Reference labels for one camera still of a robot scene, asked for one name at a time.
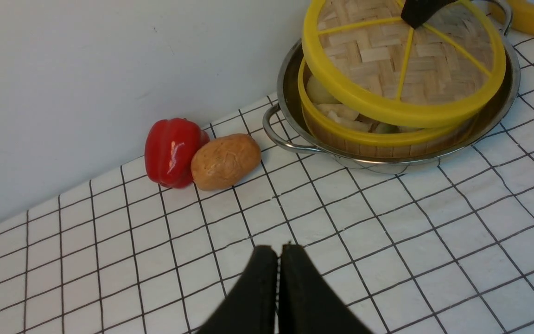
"wall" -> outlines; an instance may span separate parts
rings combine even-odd
[[[0,0],[0,221],[275,91],[309,0]]]

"pot handle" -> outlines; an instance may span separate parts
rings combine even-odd
[[[275,130],[273,127],[271,127],[271,123],[269,120],[275,115],[276,112],[280,111],[280,104],[276,103],[274,106],[269,108],[267,112],[265,112],[263,116],[263,129],[265,130],[265,133],[267,134],[267,137],[271,139],[277,146],[280,148],[283,148],[286,151],[290,151],[295,154],[324,154],[325,152],[321,150],[320,148],[312,145],[296,145],[292,142],[289,142],[282,137],[280,137],[277,133],[275,133]]]
[[[504,13],[504,28],[502,29],[502,34],[505,37],[508,36],[508,32],[510,32],[510,28],[512,27],[512,8],[510,7],[510,4],[506,0],[484,0],[484,1],[491,2],[492,4],[502,9],[502,12]]]

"grid pattern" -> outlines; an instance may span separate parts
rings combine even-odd
[[[231,189],[159,188],[139,158],[3,222],[0,334],[192,333],[255,245],[288,241],[377,334],[534,333],[534,38],[510,40],[513,108],[427,171],[364,173],[276,148],[261,128],[271,95],[206,128],[261,146]],[[281,113],[273,127],[303,143]]]

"metal pot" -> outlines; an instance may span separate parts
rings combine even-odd
[[[297,78],[301,61],[303,59],[303,52],[301,40],[298,41],[288,52],[284,63],[280,68],[280,73],[277,82],[277,97],[278,103],[269,108],[263,116],[263,128],[269,139],[273,140],[275,144],[297,154],[328,154],[338,163],[350,169],[366,169],[375,173],[385,174],[401,174],[410,173],[427,167],[437,166],[441,161],[455,156],[457,152],[475,144],[478,140],[483,138],[490,130],[492,130],[504,118],[510,107],[515,101],[516,94],[519,91],[521,84],[521,66],[513,46],[506,40],[506,36],[510,30],[510,22],[512,19],[510,7],[503,0],[493,0],[504,10],[508,24],[505,25],[502,32],[502,44],[506,50],[506,75],[504,82],[498,90],[498,93],[485,105],[479,112],[479,119],[473,125],[470,135],[454,146],[445,148],[443,150],[432,152],[430,154],[423,154],[411,158],[370,158],[349,154],[337,148],[332,148],[327,144],[314,138],[304,121],[302,115],[302,108],[300,97],[298,93]],[[280,111],[290,123],[291,127],[310,145],[298,145],[281,138],[271,127],[270,119],[276,112]]]

